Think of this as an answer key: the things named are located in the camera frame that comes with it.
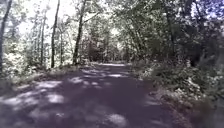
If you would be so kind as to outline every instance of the asphalt road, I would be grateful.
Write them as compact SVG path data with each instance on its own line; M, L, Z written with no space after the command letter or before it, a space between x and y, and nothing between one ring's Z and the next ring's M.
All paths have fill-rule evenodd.
M0 128L184 128L121 64L101 64L0 97Z

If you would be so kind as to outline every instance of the thin tree trunk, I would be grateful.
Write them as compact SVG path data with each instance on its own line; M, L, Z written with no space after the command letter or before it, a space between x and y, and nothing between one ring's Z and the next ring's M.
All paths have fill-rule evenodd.
M87 0L83 1L83 5L82 5L82 8L81 8L81 14L80 14L80 18L79 18L78 36L77 36L77 39L76 39L75 51L74 51L74 54L73 54L73 64L77 64L77 58L78 58L78 52L79 52L79 43L80 43L80 40L81 40L81 37L82 37L83 16L84 16L84 13L85 13L86 1Z
M54 63L54 56L55 56L55 45L54 45L54 36L55 36L55 30L57 27L57 20L58 20L58 11L60 7L60 0L58 0L58 5L57 5L57 10L55 14L55 21L54 21L54 26L53 26L53 33L51 37L51 68L54 68L55 63Z
M175 43L174 43L174 35L173 35L172 26L171 26L171 20L170 20L171 16L170 16L170 14L168 12L166 3L164 3L164 1L163 1L162 4L163 4L164 11L166 13L167 27L168 27L169 36L170 36L169 40L171 42L171 48L172 48L172 59L173 59L173 62L174 62L175 61Z
M2 65L3 65L3 48L2 47L3 47L3 43L4 43L3 36L4 36L4 30L5 30L5 23L8 19L11 6L12 6L12 0L9 0L8 5L7 5L7 10L3 17L1 29L0 29L0 74L2 74L2 70L3 70L3 67L2 67Z
M64 53L64 45L63 45L63 36L61 33L61 57L60 57L60 65L63 66L63 53Z
M41 68L43 68L43 61L44 61L44 31L45 31L45 24L46 24L46 15L47 15L47 7L46 10L44 12L44 21L43 21L43 25L42 25L42 34L41 34L41 51L40 51L40 65Z

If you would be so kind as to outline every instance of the sunlight patch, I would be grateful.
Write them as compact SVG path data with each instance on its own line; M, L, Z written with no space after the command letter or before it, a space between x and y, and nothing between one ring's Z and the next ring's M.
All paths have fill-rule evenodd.
M103 65L103 66L114 66L114 67L124 67L125 64L99 64L99 65Z
M69 81L74 84L78 84L78 83L81 83L83 80L80 77L75 77L75 78L70 79Z
M47 98L50 103L64 103L64 97L58 94L49 94Z
M96 85L99 85L99 84L97 82L92 82L92 85L96 86Z
M61 84L61 81L43 81L43 82L36 82L38 86L36 89L41 89L41 88L56 88L59 84Z
M109 115L108 120L119 127L126 127L128 124L125 117L119 114Z
M124 75L121 74L110 74L108 75L109 77L115 77L115 78L119 78L119 77L125 77Z

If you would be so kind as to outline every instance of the vegetation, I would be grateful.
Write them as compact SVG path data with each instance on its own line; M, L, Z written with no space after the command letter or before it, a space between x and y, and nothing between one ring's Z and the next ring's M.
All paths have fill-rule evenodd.
M4 0L0 8L4 77L125 60L188 106L224 98L222 0Z

